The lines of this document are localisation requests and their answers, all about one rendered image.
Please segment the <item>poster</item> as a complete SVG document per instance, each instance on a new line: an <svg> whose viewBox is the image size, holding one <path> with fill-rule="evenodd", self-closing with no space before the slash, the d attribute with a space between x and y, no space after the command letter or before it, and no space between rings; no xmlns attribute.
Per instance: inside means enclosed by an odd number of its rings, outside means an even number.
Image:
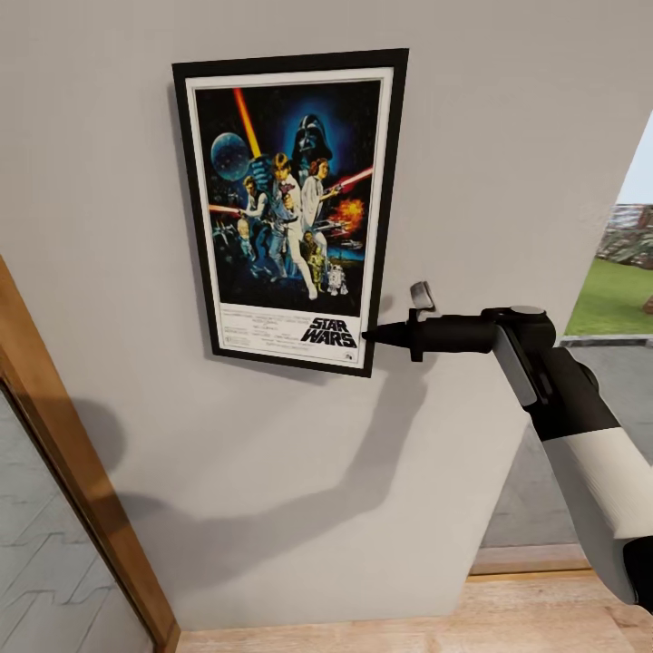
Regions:
<svg viewBox="0 0 653 653"><path fill-rule="evenodd" d="M372 377L409 53L172 65L214 356Z"/></svg>

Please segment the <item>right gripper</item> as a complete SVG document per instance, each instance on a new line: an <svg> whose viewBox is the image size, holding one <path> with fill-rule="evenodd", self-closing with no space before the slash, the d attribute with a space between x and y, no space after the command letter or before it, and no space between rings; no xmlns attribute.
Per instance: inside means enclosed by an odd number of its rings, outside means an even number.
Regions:
<svg viewBox="0 0 653 653"><path fill-rule="evenodd" d="M466 343L463 315L443 315L417 321L417 308L409 309L409 319L377 326L376 331L364 331L362 338L391 346L410 347L411 360L423 362L423 353L462 353Z"/></svg>

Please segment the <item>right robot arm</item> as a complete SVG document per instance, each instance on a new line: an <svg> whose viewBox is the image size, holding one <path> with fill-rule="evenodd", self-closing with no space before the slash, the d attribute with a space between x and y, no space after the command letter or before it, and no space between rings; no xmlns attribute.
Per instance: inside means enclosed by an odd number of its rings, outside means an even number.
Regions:
<svg viewBox="0 0 653 653"><path fill-rule="evenodd" d="M596 576L623 603L653 616L653 469L599 396L599 382L540 307L443 315L428 280L411 286L409 319L362 338L423 353L494 352L530 413Z"/></svg>

